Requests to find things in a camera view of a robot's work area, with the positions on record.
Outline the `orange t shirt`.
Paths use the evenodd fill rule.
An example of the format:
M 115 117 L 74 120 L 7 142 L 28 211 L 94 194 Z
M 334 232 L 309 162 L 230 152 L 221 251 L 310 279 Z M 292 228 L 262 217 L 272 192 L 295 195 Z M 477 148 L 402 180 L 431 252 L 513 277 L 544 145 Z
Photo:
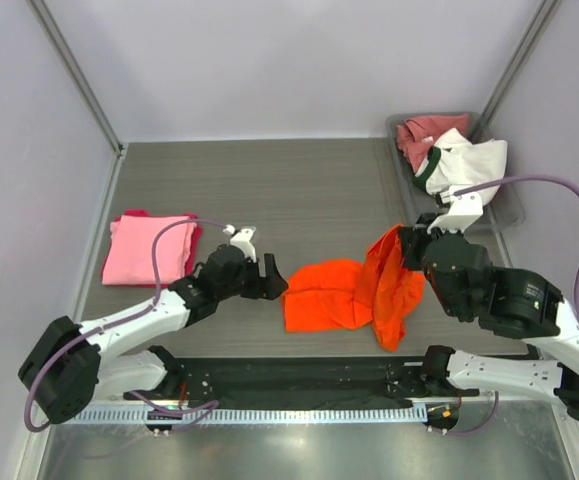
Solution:
M 405 318 L 423 298 L 422 274 L 402 266 L 402 225 L 385 232 L 361 262 L 329 260 L 300 268 L 280 304 L 285 331 L 295 334 L 371 327 L 380 348 L 395 351 Z

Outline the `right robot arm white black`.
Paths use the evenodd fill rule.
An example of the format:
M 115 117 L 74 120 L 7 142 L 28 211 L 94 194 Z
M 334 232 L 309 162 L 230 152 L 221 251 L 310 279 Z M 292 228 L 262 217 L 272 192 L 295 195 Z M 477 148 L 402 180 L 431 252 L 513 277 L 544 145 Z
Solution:
M 579 318 L 572 304 L 541 275 L 494 265 L 484 246 L 441 231 L 434 219 L 423 215 L 399 228 L 403 267 L 423 274 L 447 316 L 549 357 L 513 360 L 432 345 L 419 368 L 422 388 L 436 396 L 496 390 L 561 406 L 579 422 Z

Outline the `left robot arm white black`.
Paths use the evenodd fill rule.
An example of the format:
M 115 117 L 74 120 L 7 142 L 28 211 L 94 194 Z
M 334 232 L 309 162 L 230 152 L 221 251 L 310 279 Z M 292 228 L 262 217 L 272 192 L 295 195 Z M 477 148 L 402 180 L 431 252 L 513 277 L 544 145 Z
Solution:
M 50 425 L 76 417 L 97 398 L 137 390 L 174 397 L 182 368 L 160 346 L 136 355 L 131 349 L 213 315 L 232 297 L 278 299 L 288 288 L 275 257 L 253 260 L 236 246 L 221 245 L 195 271 L 140 304 L 106 317 L 75 323 L 53 320 L 18 371 L 28 390 L 24 419 L 33 432 L 30 408 L 38 406 Z

